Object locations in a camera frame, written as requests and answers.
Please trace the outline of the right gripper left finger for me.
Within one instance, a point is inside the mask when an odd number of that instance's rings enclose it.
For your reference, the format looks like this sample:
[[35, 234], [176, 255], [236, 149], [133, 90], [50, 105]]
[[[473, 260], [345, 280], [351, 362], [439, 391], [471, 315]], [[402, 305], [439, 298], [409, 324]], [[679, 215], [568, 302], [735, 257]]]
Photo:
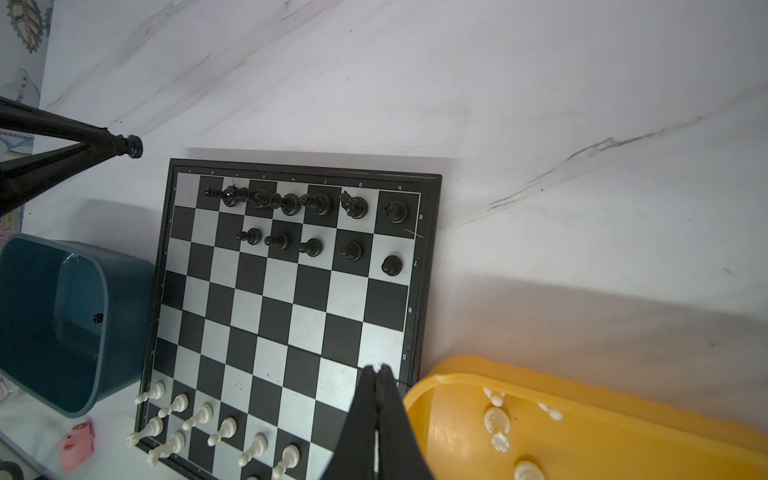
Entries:
[[322, 479], [373, 479], [376, 427], [376, 372], [367, 366]]

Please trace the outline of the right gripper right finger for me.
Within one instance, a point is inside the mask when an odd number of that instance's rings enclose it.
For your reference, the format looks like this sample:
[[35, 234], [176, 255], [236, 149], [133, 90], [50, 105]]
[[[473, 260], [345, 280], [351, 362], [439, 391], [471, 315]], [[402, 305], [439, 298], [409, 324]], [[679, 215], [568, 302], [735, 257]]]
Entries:
[[391, 368], [376, 374], [380, 479], [433, 479], [411, 427]]

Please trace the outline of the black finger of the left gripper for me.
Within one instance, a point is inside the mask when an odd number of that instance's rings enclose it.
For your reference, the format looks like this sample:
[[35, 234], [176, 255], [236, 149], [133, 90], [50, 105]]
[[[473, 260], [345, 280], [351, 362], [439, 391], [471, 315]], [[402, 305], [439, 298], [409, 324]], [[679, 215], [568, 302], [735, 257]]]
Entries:
[[19, 133], [69, 140], [69, 146], [1, 163], [1, 213], [24, 205], [61, 182], [113, 157], [139, 158], [136, 135], [114, 135], [61, 115], [1, 99], [1, 127]]

